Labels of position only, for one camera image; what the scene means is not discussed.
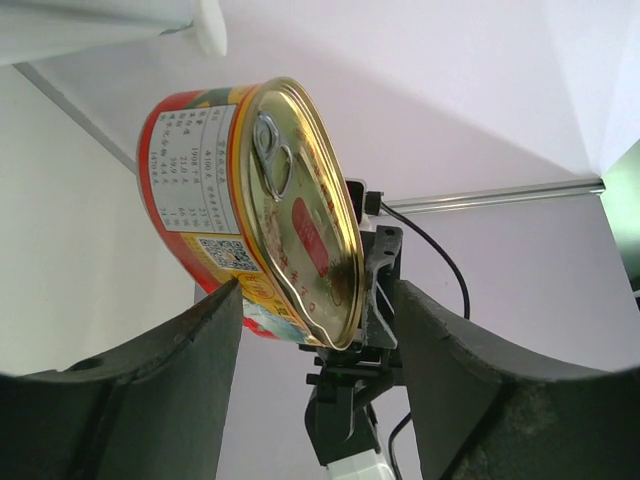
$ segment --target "qr code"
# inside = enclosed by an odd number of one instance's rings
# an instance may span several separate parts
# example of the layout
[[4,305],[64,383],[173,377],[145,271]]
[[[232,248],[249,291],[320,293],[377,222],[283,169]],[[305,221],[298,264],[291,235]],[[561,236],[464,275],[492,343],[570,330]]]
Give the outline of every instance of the qr code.
[[242,240],[198,238],[198,241],[220,268],[245,272],[260,271]]

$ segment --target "tin can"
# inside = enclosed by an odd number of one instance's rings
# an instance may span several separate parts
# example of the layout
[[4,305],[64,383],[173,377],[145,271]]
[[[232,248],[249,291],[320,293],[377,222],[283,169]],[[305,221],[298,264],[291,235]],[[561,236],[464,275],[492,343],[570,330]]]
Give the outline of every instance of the tin can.
[[138,149],[160,236],[212,292],[232,277],[245,326],[346,348],[364,297],[364,256],[346,184],[307,93],[277,78],[172,95]]

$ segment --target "gold can lid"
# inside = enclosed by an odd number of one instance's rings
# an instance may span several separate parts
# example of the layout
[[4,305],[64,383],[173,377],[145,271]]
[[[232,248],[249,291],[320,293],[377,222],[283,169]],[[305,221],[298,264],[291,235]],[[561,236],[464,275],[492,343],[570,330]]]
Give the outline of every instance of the gold can lid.
[[325,345],[346,348],[362,312],[364,255],[327,134],[291,79],[264,84],[247,114],[243,195],[258,244],[296,314]]

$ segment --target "wire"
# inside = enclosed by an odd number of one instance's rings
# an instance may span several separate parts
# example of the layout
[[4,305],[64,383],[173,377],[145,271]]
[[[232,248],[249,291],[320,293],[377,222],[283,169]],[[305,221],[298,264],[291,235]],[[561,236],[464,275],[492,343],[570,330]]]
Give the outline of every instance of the wire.
[[[469,320],[471,317],[471,300],[469,299],[469,289],[467,288],[467,282],[464,280],[464,277],[462,276],[462,272],[460,271],[456,263],[453,261],[453,259],[444,250],[444,248],[442,248],[438,244],[438,242],[436,242],[427,232],[425,232],[423,229],[421,229],[418,225],[413,223],[407,217],[405,217],[401,213],[396,212],[393,208],[389,207],[389,205],[387,205],[384,202],[380,206],[382,210],[387,212],[396,220],[399,220],[400,222],[404,223],[406,226],[408,226],[414,232],[420,235],[424,240],[426,240],[426,242],[429,245],[431,245],[436,252],[440,254],[440,256],[444,259],[444,261],[447,262],[447,265],[449,265],[449,267],[453,271],[453,274],[455,275],[456,280],[458,280],[458,283],[460,284],[460,290],[462,291],[462,303],[463,303],[462,316],[467,320]],[[391,469],[393,470],[393,474],[395,475],[396,480],[402,480],[402,474],[400,472],[400,467],[398,466],[398,460],[396,459],[395,440],[398,434],[402,432],[402,429],[404,429],[404,427],[406,427],[410,421],[411,421],[411,412],[407,413],[407,415],[405,415],[405,417],[402,420],[400,420],[400,423],[396,425],[396,427],[391,432],[391,435],[389,435],[389,446],[388,446],[389,461],[391,462]]]

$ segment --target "can label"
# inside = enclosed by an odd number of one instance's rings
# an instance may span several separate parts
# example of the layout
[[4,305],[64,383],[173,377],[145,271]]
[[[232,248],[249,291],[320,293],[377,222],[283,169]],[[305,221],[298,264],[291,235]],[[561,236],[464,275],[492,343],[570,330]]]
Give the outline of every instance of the can label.
[[[245,326],[264,337],[318,345],[267,274],[267,263],[249,233],[240,188],[239,133],[256,88],[190,92],[162,102],[141,137],[141,193],[161,237],[207,292],[238,279]],[[324,270],[328,255],[303,207],[294,221],[314,264]]]

